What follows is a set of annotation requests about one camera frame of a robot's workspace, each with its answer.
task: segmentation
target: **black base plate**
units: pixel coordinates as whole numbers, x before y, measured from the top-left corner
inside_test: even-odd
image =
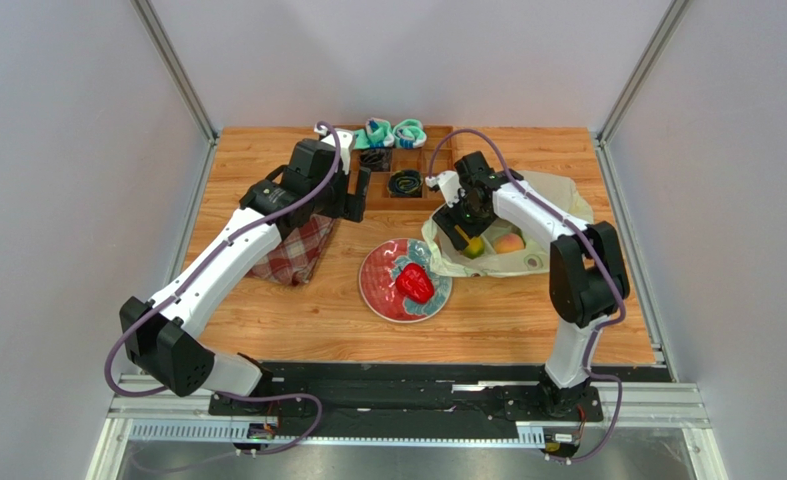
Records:
[[[322,401],[323,421],[314,435],[328,437],[499,439],[517,438],[515,422],[578,422],[574,411],[565,418],[545,415],[536,386],[496,386],[479,391],[453,391],[454,382],[408,380],[286,380],[264,385],[265,396],[310,393]],[[594,387],[585,391],[583,407],[589,422],[603,420]],[[312,402],[287,400],[275,405],[244,403],[215,396],[214,416],[266,415],[279,419],[278,433],[298,435],[316,414]]]

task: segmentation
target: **yellow fruit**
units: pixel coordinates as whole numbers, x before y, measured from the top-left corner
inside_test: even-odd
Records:
[[[494,251],[497,253],[511,253],[526,248],[526,244],[523,243],[523,238],[516,233],[506,233],[494,240],[492,245]]]
[[[482,237],[471,238],[467,244],[467,248],[461,250],[465,257],[473,259],[482,256],[485,253],[485,242]]]

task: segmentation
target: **gray wall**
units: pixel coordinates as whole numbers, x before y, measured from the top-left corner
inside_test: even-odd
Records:
[[[204,151],[129,2],[0,2],[0,478],[85,475]]]
[[[599,128],[668,0],[154,0],[213,122]]]
[[[611,151],[731,478],[787,479],[787,2],[696,0]]]

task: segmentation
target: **red plaid cloth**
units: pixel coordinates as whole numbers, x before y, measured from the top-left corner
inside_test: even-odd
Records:
[[[313,215],[309,222],[293,230],[278,248],[257,262],[247,276],[283,285],[308,283],[333,229],[334,220]]]

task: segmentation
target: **red plate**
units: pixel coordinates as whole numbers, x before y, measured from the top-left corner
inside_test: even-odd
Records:
[[[396,323],[416,323],[437,314],[452,292],[452,278],[429,270],[431,252],[421,240],[398,238],[382,243],[363,260],[358,273],[360,294],[381,318]],[[425,304],[405,297],[396,289],[396,277],[409,263],[423,267],[434,285],[434,296]]]

